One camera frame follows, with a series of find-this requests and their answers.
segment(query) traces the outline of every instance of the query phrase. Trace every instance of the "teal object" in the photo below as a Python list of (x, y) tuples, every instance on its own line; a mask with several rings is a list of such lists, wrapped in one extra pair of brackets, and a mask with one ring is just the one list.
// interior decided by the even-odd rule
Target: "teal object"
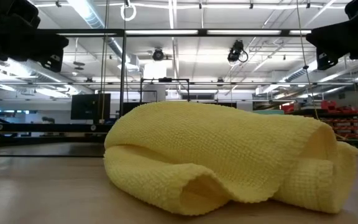
[(253, 112), (258, 114), (284, 114), (284, 110), (258, 110)]

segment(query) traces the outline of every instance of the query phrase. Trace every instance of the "black monitor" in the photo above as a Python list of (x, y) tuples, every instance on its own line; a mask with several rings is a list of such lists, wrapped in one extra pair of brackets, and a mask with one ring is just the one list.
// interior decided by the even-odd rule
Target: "black monitor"
[(99, 119), (109, 119), (110, 101), (110, 94), (73, 95), (71, 119), (92, 119), (94, 123)]

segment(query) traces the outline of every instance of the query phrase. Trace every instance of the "towel fold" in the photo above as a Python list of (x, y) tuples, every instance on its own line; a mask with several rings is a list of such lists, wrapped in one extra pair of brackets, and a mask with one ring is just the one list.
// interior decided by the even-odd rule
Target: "towel fold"
[(312, 118), (201, 103), (149, 103), (108, 133), (104, 165), (120, 189), (172, 213), (269, 198), (337, 213), (358, 149)]

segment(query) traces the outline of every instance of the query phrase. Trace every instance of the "yellow towel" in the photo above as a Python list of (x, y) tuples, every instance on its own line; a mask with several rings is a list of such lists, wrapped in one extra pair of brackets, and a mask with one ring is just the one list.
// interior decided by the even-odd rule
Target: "yellow towel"
[(337, 213), (358, 154), (312, 118), (184, 102), (137, 107), (104, 146), (106, 172), (117, 187), (182, 215), (269, 198)]

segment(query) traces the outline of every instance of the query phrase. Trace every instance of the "table surface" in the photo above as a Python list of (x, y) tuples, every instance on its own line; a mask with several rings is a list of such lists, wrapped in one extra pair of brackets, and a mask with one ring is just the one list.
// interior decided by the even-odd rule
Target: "table surface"
[[(61, 146), (61, 153), (67, 154), (68, 146), (63, 145), (50, 144), (47, 148), (57, 153)], [(80, 145), (89, 150), (100, 148), (100, 144), (78, 143), (71, 147)], [(25, 146), (21, 150), (36, 153), (47, 149), (43, 145)], [(106, 177), (100, 158), (0, 157), (0, 223), (248, 224), (357, 223), (357, 220), (358, 178), (339, 215), (269, 201), (231, 202), (207, 215), (184, 217), (148, 205), (117, 189)]]

